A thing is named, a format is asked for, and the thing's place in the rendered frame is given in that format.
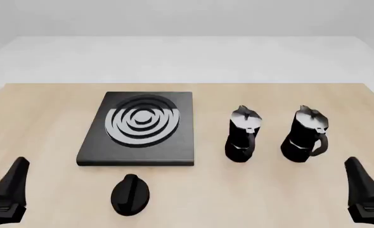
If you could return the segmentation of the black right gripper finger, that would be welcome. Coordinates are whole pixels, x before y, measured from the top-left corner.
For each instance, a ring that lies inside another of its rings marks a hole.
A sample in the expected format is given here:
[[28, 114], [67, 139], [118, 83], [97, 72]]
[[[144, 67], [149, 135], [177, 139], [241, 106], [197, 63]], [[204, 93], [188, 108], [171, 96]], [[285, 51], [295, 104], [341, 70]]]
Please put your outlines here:
[[349, 186], [348, 206], [374, 207], [374, 180], [356, 157], [349, 157], [344, 164]]

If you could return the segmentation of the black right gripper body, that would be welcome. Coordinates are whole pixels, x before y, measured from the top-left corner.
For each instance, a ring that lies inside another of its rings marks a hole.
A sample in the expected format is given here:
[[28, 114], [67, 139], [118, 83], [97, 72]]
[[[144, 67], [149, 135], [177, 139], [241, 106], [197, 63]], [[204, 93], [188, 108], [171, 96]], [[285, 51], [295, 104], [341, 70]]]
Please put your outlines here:
[[374, 225], [374, 206], [355, 204], [348, 207], [348, 212], [353, 222]]

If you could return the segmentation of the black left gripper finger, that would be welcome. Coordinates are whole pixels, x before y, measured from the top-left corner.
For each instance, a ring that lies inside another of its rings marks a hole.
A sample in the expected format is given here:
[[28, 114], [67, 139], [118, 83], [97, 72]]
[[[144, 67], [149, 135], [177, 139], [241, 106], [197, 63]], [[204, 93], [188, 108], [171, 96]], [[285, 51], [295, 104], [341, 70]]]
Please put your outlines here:
[[0, 180], [0, 206], [26, 206], [25, 184], [30, 162], [18, 157]]

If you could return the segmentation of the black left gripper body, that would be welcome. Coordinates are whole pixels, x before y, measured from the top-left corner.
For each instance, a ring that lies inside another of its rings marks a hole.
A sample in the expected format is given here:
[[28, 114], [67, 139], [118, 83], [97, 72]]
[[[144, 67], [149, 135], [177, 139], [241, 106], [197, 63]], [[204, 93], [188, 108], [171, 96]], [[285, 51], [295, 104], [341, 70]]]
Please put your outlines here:
[[0, 207], [0, 225], [20, 223], [25, 212], [26, 207], [18, 203], [13, 203], [7, 207]]

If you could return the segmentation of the black moka pot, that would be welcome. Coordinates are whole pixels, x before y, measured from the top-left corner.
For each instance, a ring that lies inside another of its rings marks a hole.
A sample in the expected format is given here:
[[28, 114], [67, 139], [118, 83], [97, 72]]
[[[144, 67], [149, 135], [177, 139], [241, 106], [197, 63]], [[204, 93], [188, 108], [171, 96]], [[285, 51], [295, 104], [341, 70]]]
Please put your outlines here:
[[291, 129], [280, 149], [286, 159], [304, 163], [328, 149], [328, 119], [318, 110], [302, 105], [295, 112]]
[[240, 105], [229, 119], [229, 134], [225, 155], [236, 163], [245, 163], [255, 150], [255, 138], [261, 128], [262, 118], [255, 111]]

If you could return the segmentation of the round black stove knob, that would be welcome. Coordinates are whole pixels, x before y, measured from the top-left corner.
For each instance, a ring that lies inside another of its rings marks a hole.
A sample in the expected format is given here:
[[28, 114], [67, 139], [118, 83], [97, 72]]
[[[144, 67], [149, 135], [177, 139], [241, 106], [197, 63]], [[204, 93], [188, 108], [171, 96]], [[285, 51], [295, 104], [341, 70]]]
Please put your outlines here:
[[113, 189], [113, 209], [122, 216], [133, 216], [144, 210], [150, 200], [147, 183], [136, 174], [127, 174]]

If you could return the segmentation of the flat black stove plate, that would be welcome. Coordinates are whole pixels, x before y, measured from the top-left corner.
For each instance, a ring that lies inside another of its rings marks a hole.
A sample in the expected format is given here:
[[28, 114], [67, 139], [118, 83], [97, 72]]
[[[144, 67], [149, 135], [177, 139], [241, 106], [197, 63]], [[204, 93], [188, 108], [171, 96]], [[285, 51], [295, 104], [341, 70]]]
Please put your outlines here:
[[194, 165], [192, 92], [106, 92], [76, 163]]

